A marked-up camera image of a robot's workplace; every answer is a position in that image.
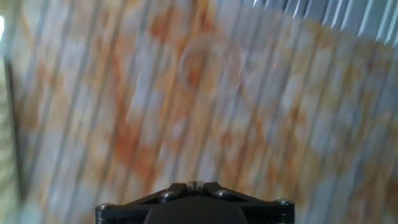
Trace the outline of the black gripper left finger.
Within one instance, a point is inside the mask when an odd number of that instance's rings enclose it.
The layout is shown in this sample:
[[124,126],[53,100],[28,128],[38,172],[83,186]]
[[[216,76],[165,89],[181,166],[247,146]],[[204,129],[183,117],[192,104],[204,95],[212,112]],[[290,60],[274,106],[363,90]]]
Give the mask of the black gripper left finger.
[[192,196],[194,182],[173,183],[169,188],[124,205],[102,203],[95,208],[95,224],[144,223],[152,208]]

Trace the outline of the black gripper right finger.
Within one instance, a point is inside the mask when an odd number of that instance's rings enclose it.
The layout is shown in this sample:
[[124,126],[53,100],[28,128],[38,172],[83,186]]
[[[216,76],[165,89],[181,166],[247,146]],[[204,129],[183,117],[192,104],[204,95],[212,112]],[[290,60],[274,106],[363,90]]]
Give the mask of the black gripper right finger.
[[220,216],[222,223],[294,223],[295,204],[291,200],[263,201],[222,187],[217,182],[197,182],[196,194],[209,202],[200,205]]

